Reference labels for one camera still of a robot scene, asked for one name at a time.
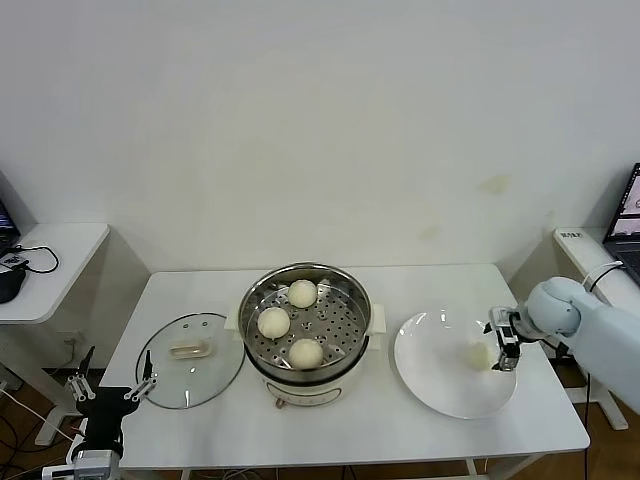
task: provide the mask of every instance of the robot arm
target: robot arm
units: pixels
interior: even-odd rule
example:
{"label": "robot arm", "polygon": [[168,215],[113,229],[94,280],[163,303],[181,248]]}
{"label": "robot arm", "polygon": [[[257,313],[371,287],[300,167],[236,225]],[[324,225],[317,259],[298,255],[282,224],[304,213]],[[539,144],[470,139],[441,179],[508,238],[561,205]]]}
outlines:
{"label": "robot arm", "polygon": [[602,303],[578,282],[554,277],[538,284],[518,309],[493,309],[485,332],[490,330],[501,350],[494,370],[513,370],[522,343],[553,337],[640,413],[640,317]]}
{"label": "robot arm", "polygon": [[72,465],[58,465],[42,469],[43,480],[73,478],[75,480],[119,479],[119,464],[124,453],[122,420],[135,412],[140,402],[156,386],[149,351],[142,381],[133,388],[97,387],[94,392],[86,374],[93,355],[93,347],[80,362],[75,375],[69,377],[67,385],[73,392],[76,408],[87,417],[84,440],[71,454]]}

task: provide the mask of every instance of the glass lid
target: glass lid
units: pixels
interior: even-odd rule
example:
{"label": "glass lid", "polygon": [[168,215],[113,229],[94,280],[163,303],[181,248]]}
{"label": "glass lid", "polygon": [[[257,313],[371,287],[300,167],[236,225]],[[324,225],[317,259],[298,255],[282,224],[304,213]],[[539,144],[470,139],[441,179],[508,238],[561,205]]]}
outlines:
{"label": "glass lid", "polygon": [[218,396],[236,377],[244,344],[224,329],[225,317],[193,313],[164,326],[138,355],[136,382],[142,378],[147,350],[158,379],[148,400],[165,408],[191,408]]}

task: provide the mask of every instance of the laptop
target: laptop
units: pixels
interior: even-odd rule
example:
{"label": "laptop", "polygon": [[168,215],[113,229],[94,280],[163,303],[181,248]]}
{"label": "laptop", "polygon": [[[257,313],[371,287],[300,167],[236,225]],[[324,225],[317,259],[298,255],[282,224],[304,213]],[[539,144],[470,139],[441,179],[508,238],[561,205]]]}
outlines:
{"label": "laptop", "polygon": [[11,220],[9,212],[0,202],[0,257],[4,254],[5,249],[13,246],[20,239],[20,231],[16,224]]}
{"label": "laptop", "polygon": [[613,221],[602,241],[640,285],[640,163],[636,163]]}

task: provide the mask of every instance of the white plate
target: white plate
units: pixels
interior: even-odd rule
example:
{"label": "white plate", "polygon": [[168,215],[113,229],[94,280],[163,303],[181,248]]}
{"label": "white plate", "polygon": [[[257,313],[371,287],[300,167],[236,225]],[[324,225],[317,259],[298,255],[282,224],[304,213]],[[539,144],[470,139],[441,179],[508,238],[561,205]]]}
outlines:
{"label": "white plate", "polygon": [[515,372],[478,371],[467,360],[469,347],[483,342],[494,359],[498,339],[484,335],[488,321],[455,309],[420,313],[398,332],[395,360],[407,387],[429,407],[456,418],[492,415],[516,389]]}

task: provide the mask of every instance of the pot handle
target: pot handle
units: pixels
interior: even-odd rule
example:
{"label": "pot handle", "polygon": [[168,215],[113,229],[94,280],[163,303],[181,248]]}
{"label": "pot handle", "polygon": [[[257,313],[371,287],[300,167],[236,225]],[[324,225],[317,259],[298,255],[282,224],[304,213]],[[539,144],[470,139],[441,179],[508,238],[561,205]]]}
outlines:
{"label": "pot handle", "polygon": [[224,321],[224,329],[233,330],[235,332],[233,334],[233,339],[242,341],[242,337],[240,336],[240,331],[238,329],[238,310],[238,305],[229,310],[229,313],[227,313],[227,318]]}
{"label": "pot handle", "polygon": [[369,328],[367,329],[367,335],[369,336],[369,349],[380,350],[381,338],[387,333],[387,322],[384,311],[384,306],[380,304],[374,304],[371,306],[371,322],[369,322]]}

